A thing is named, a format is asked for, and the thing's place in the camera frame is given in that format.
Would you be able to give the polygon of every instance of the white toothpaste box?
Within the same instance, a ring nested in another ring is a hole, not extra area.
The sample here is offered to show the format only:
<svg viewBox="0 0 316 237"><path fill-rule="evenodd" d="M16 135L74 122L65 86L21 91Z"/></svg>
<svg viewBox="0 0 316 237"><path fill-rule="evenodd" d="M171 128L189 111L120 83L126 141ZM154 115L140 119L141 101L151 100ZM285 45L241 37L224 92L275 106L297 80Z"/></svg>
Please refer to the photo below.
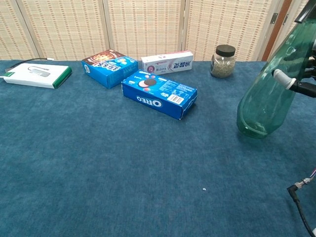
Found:
<svg viewBox="0 0 316 237"><path fill-rule="evenodd" d="M182 51L142 57L143 70L156 75L192 69L193 54Z"/></svg>

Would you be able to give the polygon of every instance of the glass jar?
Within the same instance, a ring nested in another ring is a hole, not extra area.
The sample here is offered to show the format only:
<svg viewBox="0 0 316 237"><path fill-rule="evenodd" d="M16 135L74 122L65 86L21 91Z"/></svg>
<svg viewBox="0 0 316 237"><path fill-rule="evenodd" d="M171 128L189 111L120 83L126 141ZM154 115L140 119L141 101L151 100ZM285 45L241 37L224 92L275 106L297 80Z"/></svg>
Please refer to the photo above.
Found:
<svg viewBox="0 0 316 237"><path fill-rule="evenodd" d="M228 44L216 47L216 54L211 60L211 74L216 78L226 78L233 73L236 49Z"/></svg>

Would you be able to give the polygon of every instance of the snack box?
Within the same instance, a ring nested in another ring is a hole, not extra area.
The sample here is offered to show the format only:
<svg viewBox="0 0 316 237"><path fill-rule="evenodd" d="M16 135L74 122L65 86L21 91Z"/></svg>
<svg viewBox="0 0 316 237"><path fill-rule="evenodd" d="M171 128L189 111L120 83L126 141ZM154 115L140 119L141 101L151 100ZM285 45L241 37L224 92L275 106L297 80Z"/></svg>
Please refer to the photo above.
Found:
<svg viewBox="0 0 316 237"><path fill-rule="evenodd" d="M142 57L143 71L161 75L192 69L193 54L190 51Z"/></svg>
<svg viewBox="0 0 316 237"><path fill-rule="evenodd" d="M123 95L181 120L197 99L197 89L144 71L122 81Z"/></svg>
<svg viewBox="0 0 316 237"><path fill-rule="evenodd" d="M138 62L115 50L109 49L81 61L85 73L112 88L138 70Z"/></svg>

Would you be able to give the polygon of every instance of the black cable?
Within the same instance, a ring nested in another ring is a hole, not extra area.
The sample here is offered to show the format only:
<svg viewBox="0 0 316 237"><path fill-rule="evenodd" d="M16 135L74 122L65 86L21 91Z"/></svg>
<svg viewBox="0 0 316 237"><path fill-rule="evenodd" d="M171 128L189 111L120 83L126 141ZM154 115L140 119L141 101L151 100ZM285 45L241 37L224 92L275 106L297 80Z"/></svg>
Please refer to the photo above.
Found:
<svg viewBox="0 0 316 237"><path fill-rule="evenodd" d="M310 226L309 226L308 223L307 223L307 220L306 220L305 215L304 215L304 213L303 213L302 207L301 207L301 205L300 205L300 201L299 201L299 200L296 200L296 201L295 201L295 204L296 204L296 206L297 206L298 212L300 213L301 219L302 219L302 221L303 221L303 223L304 223L304 226L305 226L306 230L308 231L308 233L310 234L311 237L315 237L315 235L314 235L312 229L310 228Z"/></svg>
<svg viewBox="0 0 316 237"><path fill-rule="evenodd" d="M32 61L32 60L38 60L38 59L47 60L47 58L32 58L32 59L28 59L28 60L24 60L22 62L16 63L13 66L11 66L10 68L15 68L16 66L20 65L21 63L25 63L25 62Z"/></svg>
<svg viewBox="0 0 316 237"><path fill-rule="evenodd" d="M25 62L32 61L32 60L38 60L38 59L42 59L42 60L54 60L54 59L52 59L52 58L31 58L31 59L24 60L24 61L21 61L21 62L19 62L19 63L16 63L16 64L12 65L10 68L7 68L7 69L5 70L5 72L10 71L11 69L15 68L16 66L20 65L21 63L25 63Z"/></svg>
<svg viewBox="0 0 316 237"><path fill-rule="evenodd" d="M306 230L308 231L308 233L310 234L311 237L316 237L312 231L312 229L310 228L310 226L307 223L307 220L305 218L305 215L303 213L302 207L300 205L300 200L298 199L297 195L296 195L296 190L298 190L296 185L292 185L291 187L287 188L288 193L290 194L290 196L292 197L293 201L295 202L298 212L300 213L301 219L303 221L303 224L306 228Z"/></svg>

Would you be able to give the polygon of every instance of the blue cookie box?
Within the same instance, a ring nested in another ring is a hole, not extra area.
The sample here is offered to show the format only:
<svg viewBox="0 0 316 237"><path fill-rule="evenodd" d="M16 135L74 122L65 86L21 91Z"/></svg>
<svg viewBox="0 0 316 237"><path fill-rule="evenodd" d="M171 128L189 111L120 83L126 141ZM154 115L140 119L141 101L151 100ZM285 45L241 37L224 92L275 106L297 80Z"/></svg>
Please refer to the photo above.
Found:
<svg viewBox="0 0 316 237"><path fill-rule="evenodd" d="M83 60L81 63L87 75L108 89L118 85L124 78L138 70L138 62L127 56L97 62L93 65Z"/></svg>
<svg viewBox="0 0 316 237"><path fill-rule="evenodd" d="M198 95L195 88L141 70L122 81L122 90L124 96L178 120L188 112Z"/></svg>

